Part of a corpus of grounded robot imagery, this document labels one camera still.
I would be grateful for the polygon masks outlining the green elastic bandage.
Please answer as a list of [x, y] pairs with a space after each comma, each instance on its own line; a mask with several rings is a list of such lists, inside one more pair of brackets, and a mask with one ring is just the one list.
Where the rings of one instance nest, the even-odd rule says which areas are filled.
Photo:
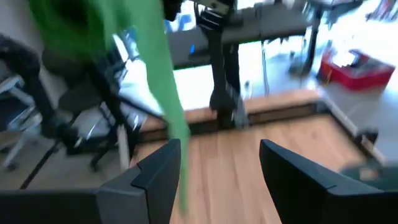
[[102, 58], [111, 50], [114, 34], [133, 29], [169, 138], [181, 143], [179, 206], [186, 215], [190, 130], [175, 82], [162, 0], [30, 0], [29, 8], [47, 46], [84, 62]]

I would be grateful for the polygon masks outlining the dark teal plastic bin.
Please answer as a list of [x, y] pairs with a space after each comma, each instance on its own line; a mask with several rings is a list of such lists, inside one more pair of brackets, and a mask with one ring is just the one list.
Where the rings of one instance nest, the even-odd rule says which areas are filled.
[[340, 173], [384, 191], [398, 191], [398, 162], [380, 163], [375, 160], [350, 164]]

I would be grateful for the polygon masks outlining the red plastic crate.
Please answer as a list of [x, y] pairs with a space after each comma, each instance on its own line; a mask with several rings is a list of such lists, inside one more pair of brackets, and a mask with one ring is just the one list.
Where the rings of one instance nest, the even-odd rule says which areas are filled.
[[359, 91], [387, 85], [395, 69], [358, 49], [328, 49], [322, 55], [317, 78], [324, 85], [335, 82]]

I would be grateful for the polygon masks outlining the silver bracket bar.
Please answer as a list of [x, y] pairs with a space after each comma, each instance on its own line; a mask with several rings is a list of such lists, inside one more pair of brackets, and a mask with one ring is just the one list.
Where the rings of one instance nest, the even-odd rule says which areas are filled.
[[124, 125], [118, 126], [118, 151], [120, 168], [124, 171], [130, 167], [131, 162], [127, 134]]

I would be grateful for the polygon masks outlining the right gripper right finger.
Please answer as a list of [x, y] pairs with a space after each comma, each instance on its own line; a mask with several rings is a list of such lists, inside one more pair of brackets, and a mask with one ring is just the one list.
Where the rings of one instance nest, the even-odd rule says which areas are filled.
[[391, 186], [376, 187], [268, 139], [260, 161], [282, 224], [398, 224], [398, 174]]

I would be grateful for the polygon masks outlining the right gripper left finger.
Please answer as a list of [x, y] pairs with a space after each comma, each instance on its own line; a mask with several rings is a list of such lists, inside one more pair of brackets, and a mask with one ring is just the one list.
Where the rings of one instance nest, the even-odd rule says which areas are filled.
[[180, 176], [181, 145], [173, 139], [102, 185], [102, 224], [169, 224]]

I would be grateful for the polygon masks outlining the black office chair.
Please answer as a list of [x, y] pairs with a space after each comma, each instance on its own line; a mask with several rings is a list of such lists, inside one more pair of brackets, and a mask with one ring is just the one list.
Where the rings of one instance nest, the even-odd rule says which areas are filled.
[[144, 116], [150, 112], [119, 94], [118, 86], [113, 81], [113, 75], [121, 62], [116, 47], [111, 48], [98, 60], [89, 62], [75, 62], [62, 58], [48, 49], [43, 51], [42, 56], [46, 67], [59, 68], [65, 77], [75, 76], [78, 71], [86, 75], [84, 80], [76, 82], [60, 97], [58, 107], [62, 111], [72, 113], [75, 118], [82, 112], [97, 107], [108, 122], [109, 131], [105, 136], [81, 137], [79, 134], [73, 134], [75, 139], [66, 143], [67, 154], [93, 154], [90, 166], [94, 171], [98, 170], [101, 158], [108, 151], [118, 149], [118, 126], [124, 125], [132, 161], [136, 155], [135, 147]]

